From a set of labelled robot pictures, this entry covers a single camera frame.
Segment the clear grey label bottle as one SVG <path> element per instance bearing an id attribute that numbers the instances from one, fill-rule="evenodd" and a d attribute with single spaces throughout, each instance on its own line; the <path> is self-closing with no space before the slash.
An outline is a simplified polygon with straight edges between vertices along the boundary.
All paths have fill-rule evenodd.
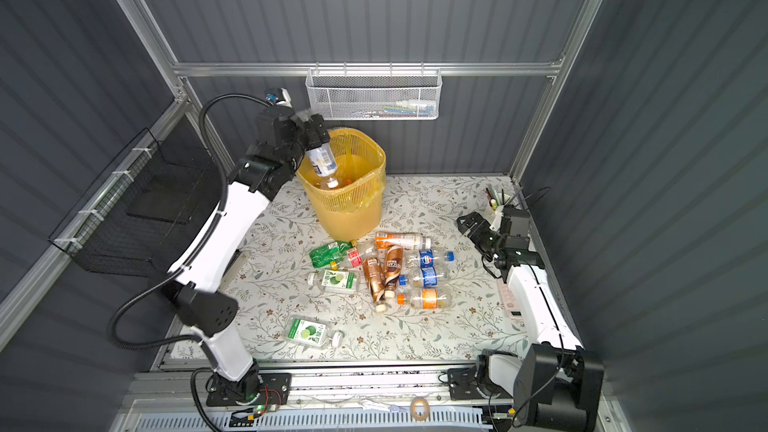
<path id="1" fill-rule="evenodd" d="M 323 190 L 337 189 L 339 187 L 338 164 L 331 145 L 324 143 L 318 148 L 308 150 L 306 156 L 317 176 L 316 187 Z"/>

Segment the blue label water bottle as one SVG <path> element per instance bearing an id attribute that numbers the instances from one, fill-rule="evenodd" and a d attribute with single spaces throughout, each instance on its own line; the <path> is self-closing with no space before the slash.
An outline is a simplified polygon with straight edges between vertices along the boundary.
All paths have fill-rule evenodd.
<path id="1" fill-rule="evenodd" d="M 444 285 L 451 278 L 451 272 L 434 267 L 412 269 L 403 273 L 397 285 L 400 287 L 435 288 Z"/>

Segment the orange label clear bottle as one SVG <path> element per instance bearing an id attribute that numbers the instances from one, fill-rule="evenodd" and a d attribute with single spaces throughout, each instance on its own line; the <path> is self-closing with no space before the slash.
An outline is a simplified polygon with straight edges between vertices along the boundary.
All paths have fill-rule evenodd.
<path id="1" fill-rule="evenodd" d="M 435 312 L 447 310 L 453 305 L 453 298 L 445 288 L 415 288 L 396 295 L 397 304 L 417 311 Z"/>

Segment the green lime label bottle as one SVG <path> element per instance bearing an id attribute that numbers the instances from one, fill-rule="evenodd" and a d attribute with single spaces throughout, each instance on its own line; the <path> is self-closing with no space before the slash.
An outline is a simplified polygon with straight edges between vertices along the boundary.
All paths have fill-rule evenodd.
<path id="1" fill-rule="evenodd" d="M 288 342 L 312 348 L 338 348 L 345 335 L 329 323 L 299 316 L 290 317 L 285 329 Z"/>
<path id="2" fill-rule="evenodd" d="M 322 269 L 310 273 L 307 283 L 324 293 L 351 295 L 358 291 L 358 274 L 348 270 Z"/>

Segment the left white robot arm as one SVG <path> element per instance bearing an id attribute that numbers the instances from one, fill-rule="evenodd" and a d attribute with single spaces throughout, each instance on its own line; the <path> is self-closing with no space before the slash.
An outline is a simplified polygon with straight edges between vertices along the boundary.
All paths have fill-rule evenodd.
<path id="1" fill-rule="evenodd" d="M 257 365 L 234 323 L 237 301 L 219 290 L 227 266 L 250 227 L 301 165 L 309 165 L 331 187 L 338 185 L 338 165 L 323 116 L 308 109 L 295 110 L 286 89 L 269 89 L 264 97 L 243 93 L 236 97 L 257 106 L 257 143 L 231 169 L 221 160 L 215 162 L 220 197 L 202 230 L 164 280 L 118 308 L 108 322 L 107 334 L 114 345 L 126 350 L 195 341 L 215 374 L 239 384 L 256 374 Z M 156 291 L 173 305 L 189 333 L 148 342 L 119 337 L 119 320 Z"/>

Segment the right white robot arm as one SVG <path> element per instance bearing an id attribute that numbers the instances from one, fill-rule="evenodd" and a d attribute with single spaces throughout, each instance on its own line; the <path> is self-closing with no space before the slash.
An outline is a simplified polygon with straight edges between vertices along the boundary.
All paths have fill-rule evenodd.
<path id="1" fill-rule="evenodd" d="M 448 370 L 451 399 L 510 398 L 512 427 L 594 430 L 604 365 L 584 348 L 554 298 L 545 263 L 530 247 L 529 212 L 505 205 L 493 220 L 472 212 L 458 217 L 456 226 L 491 268 L 491 276 L 512 293 L 531 344 L 522 358 L 485 350 L 474 366 Z"/>

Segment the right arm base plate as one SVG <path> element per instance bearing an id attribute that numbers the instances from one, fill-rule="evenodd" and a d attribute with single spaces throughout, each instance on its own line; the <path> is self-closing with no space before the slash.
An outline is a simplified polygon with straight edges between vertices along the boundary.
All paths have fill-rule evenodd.
<path id="1" fill-rule="evenodd" d="M 450 368 L 442 375 L 450 398 L 454 401 L 491 399 L 499 396 L 499 390 L 478 376 L 477 367 Z"/>

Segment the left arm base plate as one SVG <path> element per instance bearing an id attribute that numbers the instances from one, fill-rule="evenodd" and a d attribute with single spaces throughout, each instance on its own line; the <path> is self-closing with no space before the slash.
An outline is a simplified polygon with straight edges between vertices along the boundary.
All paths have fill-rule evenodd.
<path id="1" fill-rule="evenodd" d="M 230 381 L 214 373 L 206 383 L 209 407 L 282 406 L 288 400 L 293 376 L 289 373 L 247 374 L 240 381 Z"/>

